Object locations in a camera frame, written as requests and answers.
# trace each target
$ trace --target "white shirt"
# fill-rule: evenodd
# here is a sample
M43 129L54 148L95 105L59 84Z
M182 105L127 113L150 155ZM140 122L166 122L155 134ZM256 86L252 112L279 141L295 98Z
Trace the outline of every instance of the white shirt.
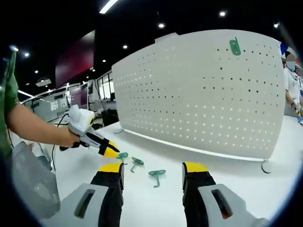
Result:
M284 70L284 85L285 89L290 93L296 104L300 103L300 82L299 77L295 72L291 72L289 68Z

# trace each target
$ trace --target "white panel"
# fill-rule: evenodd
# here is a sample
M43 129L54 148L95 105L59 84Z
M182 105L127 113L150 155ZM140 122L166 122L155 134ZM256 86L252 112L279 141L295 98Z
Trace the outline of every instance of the white panel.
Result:
M231 52L237 37L241 55ZM216 153L269 158L285 105L273 38L212 30L141 49L113 67L123 128Z

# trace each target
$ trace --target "black ceiling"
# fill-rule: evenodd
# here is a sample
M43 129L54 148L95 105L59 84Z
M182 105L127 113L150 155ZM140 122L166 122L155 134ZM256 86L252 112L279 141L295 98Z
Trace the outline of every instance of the black ceiling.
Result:
M97 78L127 55L154 43L155 38L173 32L186 34L211 29L239 29L261 33L285 42L284 35L273 24L284 22L297 47L302 36L299 26L299 5L266 1L203 1L203 0L120 0L105 15L100 9L108 0L10 1L2 7L1 48L14 44L19 55L15 75L19 89L32 95L55 88L57 57L79 38L96 29L95 69L70 81ZM219 11L226 10L224 18ZM164 29L157 24L165 23ZM30 53L25 58L21 52ZM41 79L52 84L37 87Z

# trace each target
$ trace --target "ceiling light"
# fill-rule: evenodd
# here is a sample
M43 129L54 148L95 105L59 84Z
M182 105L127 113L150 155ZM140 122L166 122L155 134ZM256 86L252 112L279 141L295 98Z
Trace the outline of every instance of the ceiling light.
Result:
M106 14L106 12L117 2L118 0L109 0L109 2L100 10L100 14Z
M10 46L10 49L13 50L13 51L16 51L16 52L19 51L19 49L17 47L15 47L15 46Z
M32 95L30 95L30 94L24 92L24 91L18 90L18 92L21 93L21 94L23 94L23 95L26 95L26 96L28 96L28 97L34 97L34 96L32 96Z
M224 17L224 16L226 16L226 12L221 11L221 12L219 13L219 15L220 15L221 17Z
M165 24L159 23L159 24L158 24L158 27L159 27L159 28L164 28L164 27L165 27Z

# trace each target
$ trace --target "person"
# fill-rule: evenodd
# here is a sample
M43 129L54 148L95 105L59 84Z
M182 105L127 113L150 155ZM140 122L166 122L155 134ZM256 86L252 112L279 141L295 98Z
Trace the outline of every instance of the person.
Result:
M303 98L300 95L299 77L295 73L295 56L293 54L287 55L285 66L283 70L286 102L290 105L292 111L298 114L303 106Z
M0 71L0 155L9 159L11 146L7 137L6 126L19 137L34 142L72 147L80 139L67 127L56 127L44 122L18 100L18 85L14 70L16 64L15 51L11 58L1 59Z

